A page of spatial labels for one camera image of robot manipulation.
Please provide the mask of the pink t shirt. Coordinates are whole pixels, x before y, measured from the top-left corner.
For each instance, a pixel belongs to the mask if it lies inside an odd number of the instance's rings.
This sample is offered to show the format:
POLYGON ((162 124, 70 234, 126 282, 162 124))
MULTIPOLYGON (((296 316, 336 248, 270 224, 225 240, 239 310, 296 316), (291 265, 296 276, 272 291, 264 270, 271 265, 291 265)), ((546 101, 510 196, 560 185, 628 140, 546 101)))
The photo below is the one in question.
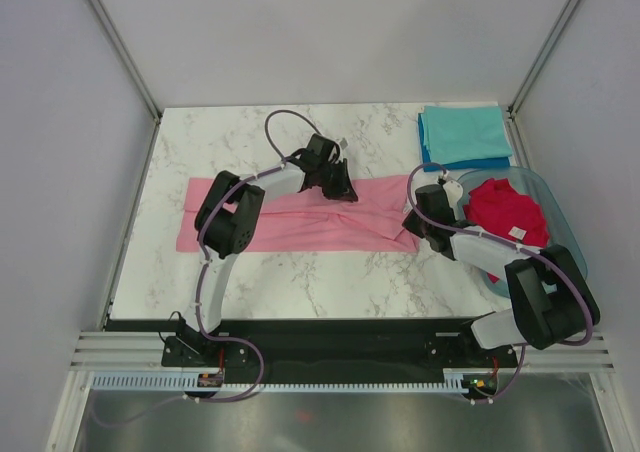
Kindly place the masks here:
POLYGON ((418 239, 403 228, 405 176, 359 179, 359 200, 329 201, 317 188, 262 207, 249 252, 416 253, 418 239))

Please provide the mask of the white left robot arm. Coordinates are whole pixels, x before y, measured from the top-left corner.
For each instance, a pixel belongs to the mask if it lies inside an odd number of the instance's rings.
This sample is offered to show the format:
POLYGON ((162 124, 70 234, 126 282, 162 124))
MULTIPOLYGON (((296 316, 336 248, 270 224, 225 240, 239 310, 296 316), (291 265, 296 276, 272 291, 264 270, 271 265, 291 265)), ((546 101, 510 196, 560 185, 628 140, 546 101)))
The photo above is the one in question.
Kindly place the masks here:
POLYGON ((305 147, 254 175, 222 171, 215 177, 194 219, 202 253, 194 299, 179 316, 175 333, 196 364, 208 365, 218 357, 223 339, 212 333, 221 324, 232 269, 254 239, 263 206, 314 187, 328 200, 358 200, 342 144, 318 133, 305 147))

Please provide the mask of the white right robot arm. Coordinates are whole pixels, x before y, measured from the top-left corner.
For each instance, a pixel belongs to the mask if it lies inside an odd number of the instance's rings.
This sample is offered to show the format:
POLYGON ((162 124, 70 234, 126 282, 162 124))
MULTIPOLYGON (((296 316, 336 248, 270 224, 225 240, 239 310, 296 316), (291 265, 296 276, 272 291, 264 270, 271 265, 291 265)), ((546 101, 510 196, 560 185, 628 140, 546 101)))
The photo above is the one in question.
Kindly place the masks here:
POLYGON ((408 192, 412 211, 403 226, 444 257, 472 265, 506 283, 510 308, 474 319, 458 340, 458 353, 477 366, 494 349, 555 344, 582 346, 593 336, 600 310, 570 251, 528 247, 458 221, 445 188, 431 184, 408 192))

